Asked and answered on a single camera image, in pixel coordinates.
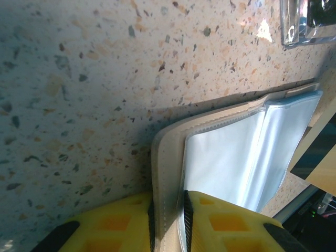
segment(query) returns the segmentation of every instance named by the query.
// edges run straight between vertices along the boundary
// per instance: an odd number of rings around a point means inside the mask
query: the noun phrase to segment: terrazzo countertop
[[[277,194],[266,204],[260,213],[268,217],[275,216],[309,185],[309,182],[291,174],[290,172],[286,173]]]
[[[150,190],[161,128],[293,87],[334,57],[284,50],[276,0],[3,0],[0,26],[0,251]]]

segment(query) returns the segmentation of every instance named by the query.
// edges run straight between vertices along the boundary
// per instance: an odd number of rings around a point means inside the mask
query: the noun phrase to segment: glass object
[[[336,41],[336,0],[281,0],[286,48]]]

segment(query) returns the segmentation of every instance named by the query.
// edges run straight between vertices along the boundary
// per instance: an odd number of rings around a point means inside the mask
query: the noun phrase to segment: black rubber edge
[[[264,228],[285,252],[309,252],[287,230],[271,223],[264,223]]]
[[[67,242],[70,236],[80,226],[79,222],[72,221],[57,226],[31,252],[57,252]]]
[[[151,205],[148,209],[148,222],[149,222],[149,239],[151,252],[154,252],[155,247],[155,216],[154,216],[154,200],[152,200]]]
[[[193,236],[193,216],[194,210],[190,200],[188,191],[184,191],[184,226],[185,226],[185,238],[187,241],[187,252],[191,252],[191,239]]]

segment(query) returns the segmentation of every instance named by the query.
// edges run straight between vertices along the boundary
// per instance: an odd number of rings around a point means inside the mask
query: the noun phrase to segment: speckled stone surface
[[[0,27],[2,251],[150,190],[161,128],[293,87],[334,57],[284,50],[276,0],[4,0]]]
[[[261,213],[273,217],[309,185],[309,182],[288,172],[277,194],[266,204]]]

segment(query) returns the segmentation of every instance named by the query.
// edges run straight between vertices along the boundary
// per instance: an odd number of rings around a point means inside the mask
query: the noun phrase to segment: stitching
[[[200,132],[208,131],[208,130],[211,130],[211,129],[221,128],[221,127],[224,126],[224,125],[228,125],[228,124],[231,124],[231,123],[233,123],[233,122],[235,122],[235,121],[242,120],[242,119],[244,119],[244,118],[246,118],[246,117],[249,117],[252,113],[254,113],[254,112],[255,112],[255,113],[257,113],[257,112],[261,112],[261,111],[263,111],[264,109],[265,109],[264,107],[261,107],[261,108],[257,108],[257,109],[255,109],[255,110],[253,110],[253,111],[247,111],[247,112],[248,112],[247,114],[241,115],[241,116],[236,117],[236,118],[233,118],[233,119],[226,120],[226,121],[221,122],[220,124],[217,124],[217,125],[212,125],[212,126],[208,126],[208,127],[206,127],[206,128],[203,128],[203,129],[199,129],[199,130],[197,130],[196,132],[194,132],[194,134],[192,134],[192,135],[190,135],[190,136],[187,136],[186,140],[187,140],[189,137],[192,137],[193,135],[196,135],[196,134],[198,134],[198,133],[200,133]],[[188,130],[190,130],[190,129],[192,129],[192,128],[195,128],[195,127],[197,127],[197,126],[200,126],[200,125],[202,125],[202,124],[207,124],[207,123],[211,123],[211,122],[214,122],[214,121],[220,121],[220,120],[222,120],[222,119],[225,118],[225,117],[232,116],[232,115],[235,115],[235,114],[239,114],[239,113],[241,113],[241,112],[245,112],[245,111],[246,111],[246,110],[239,110],[238,112],[234,112],[234,113],[231,113],[231,114],[229,114],[229,115],[225,115],[225,116],[223,116],[223,117],[219,117],[219,118],[216,118],[216,119],[211,119],[211,120],[208,120],[208,121],[206,121],[206,122],[202,122],[202,123],[199,123],[199,124],[197,124],[197,125],[194,125],[194,126],[188,128],[188,129],[185,129],[185,130],[182,131],[182,132],[185,133],[186,131],[188,131]],[[184,163],[184,158],[183,158],[183,162],[182,162],[182,174],[181,174],[181,183],[180,183],[179,191],[181,191],[182,181],[184,180],[184,176],[185,176],[185,169],[184,169],[184,167],[183,167],[183,163]],[[183,244],[181,244],[182,234],[181,234],[179,228],[178,228],[177,232],[178,232],[178,236],[179,236],[179,239],[180,239],[180,245],[181,245],[181,248],[182,248],[182,252],[185,252],[185,249],[184,249],[184,247],[183,247]]]
[[[235,115],[235,114],[239,114],[239,113],[241,113],[241,112],[245,112],[245,111],[247,111],[248,112],[248,110],[249,109],[244,109],[244,110],[239,110],[239,111],[236,111],[236,112],[233,112],[233,113],[230,113],[230,114],[227,114],[227,115],[225,115],[225,116],[222,116],[222,117],[219,117],[219,118],[216,118],[216,119],[211,119],[211,120],[208,120],[208,121],[206,121],[206,122],[203,122],[203,123],[199,123],[199,124],[197,124],[197,125],[194,125],[194,126],[192,126],[192,127],[190,127],[190,128],[188,128],[188,129],[185,129],[184,131],[182,131],[183,133],[185,133],[186,131],[188,131],[188,130],[190,130],[190,129],[192,129],[192,128],[195,128],[195,127],[197,127],[197,126],[199,126],[199,125],[201,125],[201,124],[206,124],[206,123],[209,123],[209,122],[214,122],[214,121],[219,121],[219,120],[221,120],[221,119],[223,119],[223,118],[225,118],[225,117],[229,117],[229,116],[232,116],[232,115]],[[162,178],[162,185],[163,185],[163,192],[164,192],[164,194],[163,194],[163,219],[164,219],[164,234],[166,234],[166,205],[165,205],[165,179],[164,179],[164,174],[163,174],[163,178]],[[165,245],[166,245],[166,235],[164,235],[163,236],[163,252],[165,252]]]

